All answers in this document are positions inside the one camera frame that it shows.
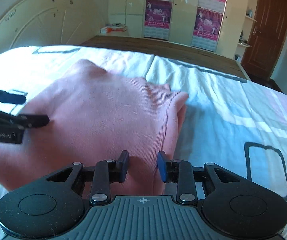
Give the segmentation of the cream arched headboard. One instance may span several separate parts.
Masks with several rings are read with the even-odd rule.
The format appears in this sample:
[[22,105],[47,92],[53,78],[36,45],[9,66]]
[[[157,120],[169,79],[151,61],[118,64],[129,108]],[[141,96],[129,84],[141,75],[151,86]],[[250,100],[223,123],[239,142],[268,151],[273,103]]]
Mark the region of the cream arched headboard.
[[0,20],[0,54],[26,46],[80,45],[104,24],[92,0],[22,0]]

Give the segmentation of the cream wardrobe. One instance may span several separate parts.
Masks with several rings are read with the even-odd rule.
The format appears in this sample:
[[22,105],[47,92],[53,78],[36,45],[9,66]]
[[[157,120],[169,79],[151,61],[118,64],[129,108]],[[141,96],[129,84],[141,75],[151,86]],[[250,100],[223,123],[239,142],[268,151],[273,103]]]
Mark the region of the cream wardrobe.
[[[173,0],[168,40],[191,45],[199,0]],[[131,37],[144,36],[144,13],[146,0],[108,0],[110,23],[123,23]],[[215,53],[233,58],[244,21],[249,0],[226,0]]]

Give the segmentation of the lower left pink poster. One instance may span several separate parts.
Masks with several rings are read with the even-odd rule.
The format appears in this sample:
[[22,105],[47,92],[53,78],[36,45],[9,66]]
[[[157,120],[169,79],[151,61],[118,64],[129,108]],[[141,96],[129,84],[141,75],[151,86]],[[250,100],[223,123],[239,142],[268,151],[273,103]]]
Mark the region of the lower left pink poster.
[[172,2],[162,0],[146,0],[145,27],[170,28]]

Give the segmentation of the brown wooden bed frame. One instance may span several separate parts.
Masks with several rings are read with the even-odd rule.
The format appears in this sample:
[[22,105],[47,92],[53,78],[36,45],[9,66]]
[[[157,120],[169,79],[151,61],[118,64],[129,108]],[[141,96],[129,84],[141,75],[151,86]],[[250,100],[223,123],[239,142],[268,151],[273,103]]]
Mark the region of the brown wooden bed frame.
[[129,36],[97,35],[80,45],[84,47],[107,48],[153,54],[213,69],[226,74],[235,75],[246,80],[250,79],[246,71],[236,60],[228,59],[227,57],[217,55],[210,51],[167,41]]

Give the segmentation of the brown wooden door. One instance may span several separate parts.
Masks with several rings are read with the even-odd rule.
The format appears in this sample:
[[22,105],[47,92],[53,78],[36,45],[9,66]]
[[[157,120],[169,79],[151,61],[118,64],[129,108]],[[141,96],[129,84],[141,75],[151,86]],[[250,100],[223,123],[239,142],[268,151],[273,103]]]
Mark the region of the brown wooden door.
[[247,74],[268,80],[287,36],[287,0],[259,0],[242,66]]

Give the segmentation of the cream corner shelf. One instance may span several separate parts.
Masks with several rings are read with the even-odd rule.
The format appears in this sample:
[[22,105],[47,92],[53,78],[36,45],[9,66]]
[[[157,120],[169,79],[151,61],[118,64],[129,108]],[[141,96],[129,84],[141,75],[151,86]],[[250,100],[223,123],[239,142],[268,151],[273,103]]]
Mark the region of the cream corner shelf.
[[251,48],[250,45],[250,37],[253,28],[255,27],[256,20],[255,20],[255,12],[257,7],[258,0],[248,0],[247,7],[245,10],[245,19],[242,26],[240,40],[236,47],[235,51],[235,59],[241,63],[244,53]]

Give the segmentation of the pink knit sweater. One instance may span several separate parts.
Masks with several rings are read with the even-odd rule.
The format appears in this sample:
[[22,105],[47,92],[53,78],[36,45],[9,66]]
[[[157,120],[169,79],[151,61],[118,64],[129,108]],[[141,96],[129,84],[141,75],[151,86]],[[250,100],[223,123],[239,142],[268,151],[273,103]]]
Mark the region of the pink knit sweater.
[[160,195],[157,155],[175,153],[185,92],[142,77],[112,74],[88,60],[29,101],[23,114],[46,114],[49,124],[25,132],[22,144],[0,144],[0,184],[11,191],[74,162],[85,166],[129,153],[126,181],[112,194]]

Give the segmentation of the lower right pink poster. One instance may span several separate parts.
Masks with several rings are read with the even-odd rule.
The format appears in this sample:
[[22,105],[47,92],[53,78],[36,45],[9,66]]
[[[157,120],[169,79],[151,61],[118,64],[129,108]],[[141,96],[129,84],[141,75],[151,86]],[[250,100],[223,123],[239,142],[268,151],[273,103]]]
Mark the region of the lower right pink poster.
[[223,14],[197,7],[197,15],[193,35],[218,41]]

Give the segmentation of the blue patterned bed sheet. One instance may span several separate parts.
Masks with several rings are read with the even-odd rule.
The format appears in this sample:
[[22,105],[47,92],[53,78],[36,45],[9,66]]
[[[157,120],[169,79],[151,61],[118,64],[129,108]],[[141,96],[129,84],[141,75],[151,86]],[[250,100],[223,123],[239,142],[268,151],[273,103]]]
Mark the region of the blue patterned bed sheet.
[[[229,74],[138,52],[77,46],[0,54],[0,89],[34,98],[86,59],[114,74],[187,92],[175,158],[216,163],[287,201],[287,96]],[[287,226],[283,236],[287,239]]]

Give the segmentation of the white orange box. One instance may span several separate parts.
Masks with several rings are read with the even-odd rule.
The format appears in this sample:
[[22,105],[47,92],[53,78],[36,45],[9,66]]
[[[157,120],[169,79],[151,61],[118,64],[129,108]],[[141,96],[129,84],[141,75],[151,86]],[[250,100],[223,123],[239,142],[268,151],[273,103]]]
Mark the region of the white orange box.
[[105,27],[101,28],[101,34],[108,33],[124,33],[128,30],[128,27],[121,23],[108,24]]

